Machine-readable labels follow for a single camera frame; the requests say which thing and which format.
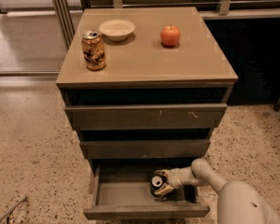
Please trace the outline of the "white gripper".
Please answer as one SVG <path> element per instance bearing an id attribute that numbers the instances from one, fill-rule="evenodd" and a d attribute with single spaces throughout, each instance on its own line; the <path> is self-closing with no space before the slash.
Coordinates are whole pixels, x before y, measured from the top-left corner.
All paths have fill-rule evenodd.
<path id="1" fill-rule="evenodd" d="M 171 193 L 174 189 L 180 189 L 185 186 L 185 169 L 174 168 L 171 170 L 161 169 L 156 170 L 154 175 L 159 175 L 167 178 L 167 183 L 164 183 L 161 187 L 158 187 L 153 191 L 153 195 L 157 198 L 164 197 L 168 193 Z"/>

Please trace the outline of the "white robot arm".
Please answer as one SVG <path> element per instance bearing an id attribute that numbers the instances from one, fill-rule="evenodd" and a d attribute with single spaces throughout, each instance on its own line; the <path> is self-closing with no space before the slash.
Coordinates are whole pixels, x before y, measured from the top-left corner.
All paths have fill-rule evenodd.
<path id="1" fill-rule="evenodd" d="M 205 160 L 196 159 L 185 168 L 157 170 L 154 175 L 165 178 L 154 190 L 157 197 L 185 186 L 209 185 L 217 194 L 217 224 L 280 224 L 280 216 L 253 187 L 223 178 Z"/>

